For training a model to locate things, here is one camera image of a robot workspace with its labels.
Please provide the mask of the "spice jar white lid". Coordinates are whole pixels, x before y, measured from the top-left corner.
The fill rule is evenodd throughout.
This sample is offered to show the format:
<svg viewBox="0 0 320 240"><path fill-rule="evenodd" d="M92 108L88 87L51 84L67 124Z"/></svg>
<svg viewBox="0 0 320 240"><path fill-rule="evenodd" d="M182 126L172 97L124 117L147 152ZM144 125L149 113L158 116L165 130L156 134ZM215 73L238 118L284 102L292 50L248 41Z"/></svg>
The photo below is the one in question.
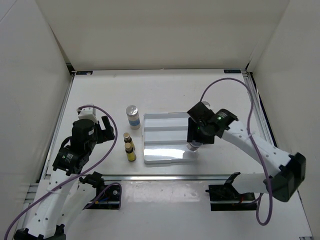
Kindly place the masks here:
<svg viewBox="0 0 320 240"><path fill-rule="evenodd" d="M198 142L188 142L186 146L190 151L196 151L199 147L202 146L202 144Z"/></svg>

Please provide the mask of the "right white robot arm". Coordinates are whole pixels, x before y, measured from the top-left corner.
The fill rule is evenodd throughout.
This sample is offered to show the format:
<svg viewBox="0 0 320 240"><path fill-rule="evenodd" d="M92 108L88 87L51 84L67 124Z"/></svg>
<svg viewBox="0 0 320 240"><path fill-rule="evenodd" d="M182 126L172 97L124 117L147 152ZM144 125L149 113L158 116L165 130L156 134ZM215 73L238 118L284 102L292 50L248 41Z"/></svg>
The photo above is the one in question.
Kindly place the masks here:
<svg viewBox="0 0 320 240"><path fill-rule="evenodd" d="M249 133L236 115L226 109L213 112L198 102L187 111L187 143L192 151L212 145L220 138L238 147L257 161L264 173L233 173L224 184L213 184L207 190L215 201L237 201L243 195L266 193L278 201L288 202L306 177L306 158L292 155L254 133Z"/></svg>

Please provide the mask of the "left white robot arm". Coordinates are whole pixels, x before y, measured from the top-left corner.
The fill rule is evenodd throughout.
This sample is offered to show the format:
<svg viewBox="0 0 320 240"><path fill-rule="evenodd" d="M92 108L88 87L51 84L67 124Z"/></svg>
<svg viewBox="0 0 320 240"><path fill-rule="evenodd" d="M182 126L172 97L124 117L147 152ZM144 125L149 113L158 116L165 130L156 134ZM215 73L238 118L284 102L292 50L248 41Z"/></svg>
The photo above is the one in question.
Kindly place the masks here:
<svg viewBox="0 0 320 240"><path fill-rule="evenodd" d="M83 169L96 145L117 142L115 121L104 115L101 122L93 113L73 122L71 136L63 140L52 164L46 193L21 212L24 215L38 207L26 226L16 230L15 240L66 239L67 228L81 211L94 205L112 187L105 184L102 174Z"/></svg>

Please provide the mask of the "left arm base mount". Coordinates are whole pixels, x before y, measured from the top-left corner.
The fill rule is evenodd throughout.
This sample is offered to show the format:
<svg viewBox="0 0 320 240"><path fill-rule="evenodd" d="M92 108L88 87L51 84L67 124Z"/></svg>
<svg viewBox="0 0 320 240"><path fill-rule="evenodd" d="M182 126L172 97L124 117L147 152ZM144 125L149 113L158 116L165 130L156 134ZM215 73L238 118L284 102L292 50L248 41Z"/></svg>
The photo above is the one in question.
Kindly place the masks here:
<svg viewBox="0 0 320 240"><path fill-rule="evenodd" d="M94 172L87 175L83 184L95 189L95 197L84 207L84 210L119 210L122 203L122 185L119 182L106 184L102 174Z"/></svg>

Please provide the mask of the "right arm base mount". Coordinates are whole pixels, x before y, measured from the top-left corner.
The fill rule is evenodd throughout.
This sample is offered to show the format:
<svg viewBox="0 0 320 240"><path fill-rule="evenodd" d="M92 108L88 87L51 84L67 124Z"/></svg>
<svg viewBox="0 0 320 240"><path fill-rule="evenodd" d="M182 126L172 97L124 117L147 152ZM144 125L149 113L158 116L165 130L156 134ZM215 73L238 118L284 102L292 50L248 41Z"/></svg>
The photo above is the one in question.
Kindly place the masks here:
<svg viewBox="0 0 320 240"><path fill-rule="evenodd" d="M209 194L210 210L224 211L256 211L258 200L253 192L238 193L232 186L240 172L233 173L224 184L210 184L205 190Z"/></svg>

